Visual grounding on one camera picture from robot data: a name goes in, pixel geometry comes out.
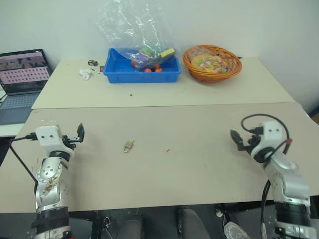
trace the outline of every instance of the food in basket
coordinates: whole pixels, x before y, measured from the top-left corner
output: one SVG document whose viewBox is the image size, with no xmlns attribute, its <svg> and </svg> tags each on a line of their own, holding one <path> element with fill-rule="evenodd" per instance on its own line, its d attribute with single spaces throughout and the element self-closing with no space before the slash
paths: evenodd
<svg viewBox="0 0 319 239">
<path fill-rule="evenodd" d="M 202 71 L 211 73 L 227 73 L 228 65 L 220 56 L 208 54 L 193 57 L 191 64 Z"/>
</svg>

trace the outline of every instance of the beige table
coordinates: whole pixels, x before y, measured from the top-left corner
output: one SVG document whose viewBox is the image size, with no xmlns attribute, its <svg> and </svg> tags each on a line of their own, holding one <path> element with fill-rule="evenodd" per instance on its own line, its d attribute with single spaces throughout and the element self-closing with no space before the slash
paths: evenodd
<svg viewBox="0 0 319 239">
<path fill-rule="evenodd" d="M 257 57 L 241 59 L 241 73 L 218 84 L 195 81 L 181 65 L 176 83 L 110 84 L 100 67 L 86 60 L 63 59 L 42 90 L 33 109 L 185 106 L 293 102 Z M 84 81 L 80 69 L 93 68 Z"/>
<path fill-rule="evenodd" d="M 70 163 L 70 210 L 258 201 L 266 182 L 260 165 L 238 152 L 229 130 L 253 113 L 283 120 L 294 142 L 289 157 L 319 194 L 319 127 L 297 103 L 34 110 L 18 136 L 59 124 L 85 141 Z M 248 127 L 264 118 L 247 121 Z M 134 139 L 125 154 L 126 140 Z M 33 174 L 44 152 L 39 143 L 14 144 Z M 11 152 L 0 167 L 0 212 L 34 212 L 33 181 Z"/>
</svg>

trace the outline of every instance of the wicker basket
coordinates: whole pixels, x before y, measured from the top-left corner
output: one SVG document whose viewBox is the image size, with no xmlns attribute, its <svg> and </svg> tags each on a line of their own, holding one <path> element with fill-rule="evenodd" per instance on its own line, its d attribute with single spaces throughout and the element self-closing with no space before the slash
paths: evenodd
<svg viewBox="0 0 319 239">
<path fill-rule="evenodd" d="M 227 65 L 229 67 L 228 72 L 227 73 L 211 73 L 211 72 L 202 71 L 199 68 L 192 66 L 191 59 L 189 58 L 189 53 L 194 51 L 198 47 L 199 48 L 207 48 L 211 52 L 213 52 L 213 54 L 219 55 L 227 63 Z M 230 51 L 227 51 L 226 49 L 223 49 L 221 47 L 212 46 L 212 45 L 198 45 L 198 46 L 195 46 L 195 47 L 188 49 L 184 53 L 183 60 L 184 60 L 185 65 L 189 69 L 189 73 L 196 80 L 198 80 L 200 82 L 204 82 L 204 83 L 216 83 L 216 82 L 226 80 L 232 76 L 237 75 L 241 71 L 241 68 L 242 68 L 242 64 L 235 54 L 233 54 Z"/>
</svg>

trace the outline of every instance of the crumpled paper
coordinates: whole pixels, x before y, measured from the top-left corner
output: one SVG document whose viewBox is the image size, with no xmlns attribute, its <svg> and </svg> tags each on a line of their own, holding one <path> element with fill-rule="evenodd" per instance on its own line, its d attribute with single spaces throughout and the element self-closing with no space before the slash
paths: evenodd
<svg viewBox="0 0 319 239">
<path fill-rule="evenodd" d="M 91 70 L 82 69 L 82 70 L 79 71 L 79 74 L 83 77 L 83 79 L 85 81 L 87 81 L 90 78 L 90 76 L 91 76 Z"/>
</svg>

